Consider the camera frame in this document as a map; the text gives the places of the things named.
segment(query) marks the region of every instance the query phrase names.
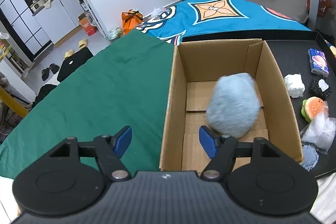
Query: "white crumpled cube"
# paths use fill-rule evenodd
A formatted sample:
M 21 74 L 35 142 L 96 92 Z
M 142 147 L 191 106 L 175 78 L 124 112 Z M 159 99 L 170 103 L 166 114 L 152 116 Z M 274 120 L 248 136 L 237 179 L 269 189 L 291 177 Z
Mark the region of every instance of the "white crumpled cube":
M 305 85 L 300 74 L 286 75 L 284 80 L 290 97 L 298 98 L 303 96 Z

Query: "blue bedsheet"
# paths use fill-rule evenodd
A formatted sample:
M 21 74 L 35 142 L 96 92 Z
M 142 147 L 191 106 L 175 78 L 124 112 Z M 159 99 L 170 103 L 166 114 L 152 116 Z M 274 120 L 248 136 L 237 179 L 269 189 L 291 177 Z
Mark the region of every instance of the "blue bedsheet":
M 283 14 L 246 0 L 185 0 L 136 29 L 175 45 L 183 37 L 207 33 L 310 30 Z

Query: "orange plastic bag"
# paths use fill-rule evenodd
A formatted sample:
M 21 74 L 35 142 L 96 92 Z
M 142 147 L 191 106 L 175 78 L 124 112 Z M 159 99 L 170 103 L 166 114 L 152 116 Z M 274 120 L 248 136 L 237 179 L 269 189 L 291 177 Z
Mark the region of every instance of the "orange plastic bag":
M 139 11 L 129 10 L 121 13 L 121 19 L 123 21 L 123 30 L 127 34 L 143 21 L 143 15 Z

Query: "green cloth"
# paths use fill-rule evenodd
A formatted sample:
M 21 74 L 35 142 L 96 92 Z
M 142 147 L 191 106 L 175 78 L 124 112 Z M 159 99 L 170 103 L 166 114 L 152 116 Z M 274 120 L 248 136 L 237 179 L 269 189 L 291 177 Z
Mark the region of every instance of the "green cloth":
M 68 136 L 91 141 L 132 127 L 122 162 L 158 170 L 173 45 L 132 30 L 52 90 L 0 145 L 0 176 L 15 178 Z M 96 167 L 94 159 L 81 162 Z

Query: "yellow pole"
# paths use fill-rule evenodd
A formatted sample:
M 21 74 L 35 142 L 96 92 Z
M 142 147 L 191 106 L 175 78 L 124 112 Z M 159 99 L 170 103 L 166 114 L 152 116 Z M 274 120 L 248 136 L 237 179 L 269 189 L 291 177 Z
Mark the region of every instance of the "yellow pole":
M 1 86 L 0 86 L 0 99 L 4 104 L 8 105 L 16 114 L 24 118 L 28 114 L 22 105 L 20 105 L 13 97 L 11 97 Z

